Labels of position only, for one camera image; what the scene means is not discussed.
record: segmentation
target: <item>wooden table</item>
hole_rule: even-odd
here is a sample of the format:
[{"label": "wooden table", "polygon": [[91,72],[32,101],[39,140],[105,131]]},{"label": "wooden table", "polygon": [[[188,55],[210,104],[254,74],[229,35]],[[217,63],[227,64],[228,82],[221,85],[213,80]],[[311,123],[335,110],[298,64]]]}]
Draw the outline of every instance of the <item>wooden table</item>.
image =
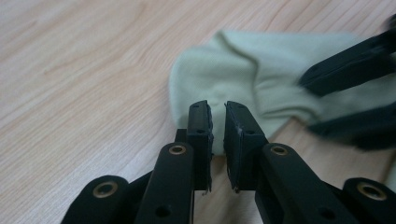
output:
[{"label": "wooden table", "polygon": [[[172,63],[217,30],[371,36],[395,11],[390,0],[1,1],[0,222],[59,223],[94,178],[150,171],[176,132]],[[273,141],[337,187],[357,175],[383,181],[392,159],[319,141],[296,120]],[[195,223],[261,223],[253,193],[231,191],[225,159],[212,169]]]}]

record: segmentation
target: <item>wood grain surface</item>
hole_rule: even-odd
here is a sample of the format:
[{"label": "wood grain surface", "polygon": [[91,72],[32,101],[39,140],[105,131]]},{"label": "wood grain surface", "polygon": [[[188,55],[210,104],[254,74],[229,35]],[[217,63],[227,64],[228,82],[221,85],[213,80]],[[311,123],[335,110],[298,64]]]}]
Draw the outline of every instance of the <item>wood grain surface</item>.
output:
[{"label": "wood grain surface", "polygon": [[[59,223],[96,177],[150,171],[176,133],[172,63],[217,30],[371,36],[395,12],[390,0],[0,1],[0,223]],[[337,187],[383,181],[393,155],[319,141],[296,120],[273,140]],[[253,193],[231,191],[225,158],[212,166],[195,223],[261,223]]]}]

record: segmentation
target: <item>pale green cloth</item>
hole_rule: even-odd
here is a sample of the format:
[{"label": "pale green cloth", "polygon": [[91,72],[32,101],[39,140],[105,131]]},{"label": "pale green cloth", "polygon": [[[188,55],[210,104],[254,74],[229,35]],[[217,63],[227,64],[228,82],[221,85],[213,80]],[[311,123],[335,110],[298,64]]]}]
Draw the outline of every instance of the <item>pale green cloth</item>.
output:
[{"label": "pale green cloth", "polygon": [[220,31],[207,45],[185,50],[169,78],[173,119],[187,127],[189,106],[212,108],[213,152],[222,154],[227,101],[246,105],[270,137],[291,116],[307,123],[333,119],[396,100],[396,78],[385,76],[318,98],[297,85],[318,63],[364,38],[350,34],[263,34]]}]

